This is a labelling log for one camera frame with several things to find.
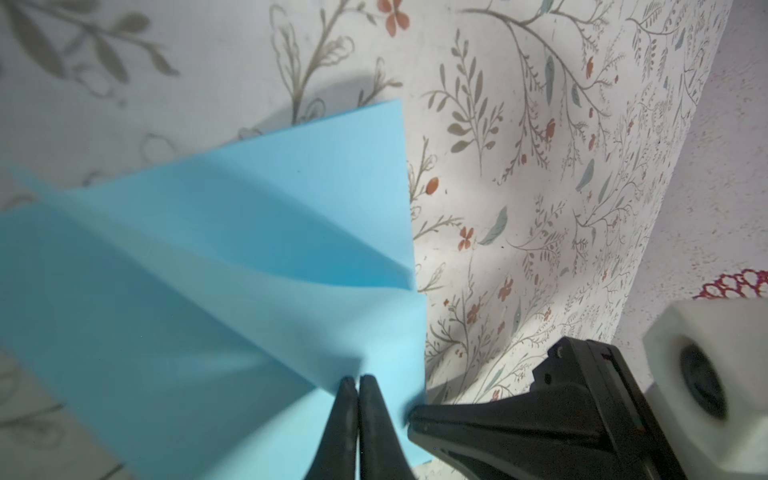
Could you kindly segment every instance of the floral tablecloth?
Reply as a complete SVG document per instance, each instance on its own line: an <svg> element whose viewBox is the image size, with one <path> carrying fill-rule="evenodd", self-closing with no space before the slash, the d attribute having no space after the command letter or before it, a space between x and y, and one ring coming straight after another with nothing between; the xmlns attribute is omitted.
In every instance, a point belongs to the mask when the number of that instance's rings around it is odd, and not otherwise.
<svg viewBox="0 0 768 480"><path fill-rule="evenodd" d="M562 335L610 341L729 9L3 0L0 152L75 187L402 98L429 399L487 402ZM0 176L3 210L30 201ZM128 478L0 367L4 478Z"/></svg>

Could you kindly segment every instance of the red circular pattern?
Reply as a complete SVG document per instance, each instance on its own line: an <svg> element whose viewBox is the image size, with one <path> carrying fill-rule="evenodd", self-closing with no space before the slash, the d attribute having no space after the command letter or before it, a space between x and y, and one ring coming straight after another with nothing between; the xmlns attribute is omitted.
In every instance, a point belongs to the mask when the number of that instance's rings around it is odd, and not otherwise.
<svg viewBox="0 0 768 480"><path fill-rule="evenodd" d="M701 292L694 297L700 298L754 298L768 297L768 272L765 270L744 269L735 275L720 275L712 283L705 283Z"/></svg>

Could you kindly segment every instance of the light blue sheet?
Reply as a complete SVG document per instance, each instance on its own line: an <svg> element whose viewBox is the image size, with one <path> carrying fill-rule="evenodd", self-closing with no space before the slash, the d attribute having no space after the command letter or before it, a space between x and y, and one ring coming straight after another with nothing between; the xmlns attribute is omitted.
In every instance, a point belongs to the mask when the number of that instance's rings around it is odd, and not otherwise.
<svg viewBox="0 0 768 480"><path fill-rule="evenodd" d="M139 479L303 478L344 375L424 392L399 102L87 190L21 171L0 340Z"/></svg>

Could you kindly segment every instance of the orange flower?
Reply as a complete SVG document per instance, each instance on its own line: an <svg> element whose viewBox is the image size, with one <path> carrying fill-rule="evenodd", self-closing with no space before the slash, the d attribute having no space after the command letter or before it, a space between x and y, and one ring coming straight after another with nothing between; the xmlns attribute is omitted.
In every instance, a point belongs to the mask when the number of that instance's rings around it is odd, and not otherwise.
<svg viewBox="0 0 768 480"><path fill-rule="evenodd" d="M462 228L462 231L461 231L461 233L459 235L461 235L464 240L458 242L458 251L459 252L464 250L465 248L469 248L469 247L472 246L472 242L469 241L469 239L472 238L472 234L474 234L474 233L475 233L475 228L474 227L470 228L469 232L467 231L467 227Z"/></svg>
<svg viewBox="0 0 768 480"><path fill-rule="evenodd" d="M408 27L411 25L411 19L408 18L408 15L400 11L401 3L402 0L392 0L392 4L389 3L389 0L379 0L379 11L381 13L389 13L389 16L386 18L386 31L389 32L390 37L395 36L398 25L403 30L408 30Z"/></svg>
<svg viewBox="0 0 768 480"><path fill-rule="evenodd" d="M475 305L472 305L472 308L469 309L469 313L467 313L467 325L472 325L474 322L478 321L478 313L480 313L480 306L476 303Z"/></svg>
<svg viewBox="0 0 768 480"><path fill-rule="evenodd" d="M437 191L438 185L440 185L440 180L438 180L437 177L432 178L427 183L427 188L426 188L427 195L432 195L433 193L435 193Z"/></svg>
<svg viewBox="0 0 768 480"><path fill-rule="evenodd" d="M504 286L498 291L498 298L502 299L502 302L507 300L507 297L510 293L512 293L512 284L515 281L513 279L509 279L509 281L504 281Z"/></svg>
<svg viewBox="0 0 768 480"><path fill-rule="evenodd" d="M552 137L554 137L554 118L547 124L547 141L550 141Z"/></svg>

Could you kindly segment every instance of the round black opening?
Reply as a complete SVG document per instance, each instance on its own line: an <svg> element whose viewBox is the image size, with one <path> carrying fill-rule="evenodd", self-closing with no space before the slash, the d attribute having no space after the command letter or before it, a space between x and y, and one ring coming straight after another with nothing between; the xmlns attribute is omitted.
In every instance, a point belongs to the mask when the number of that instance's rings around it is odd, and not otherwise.
<svg viewBox="0 0 768 480"><path fill-rule="evenodd" d="M725 419L725 394L712 363L696 345L680 353L680 371L688 391L705 412L716 419Z"/></svg>

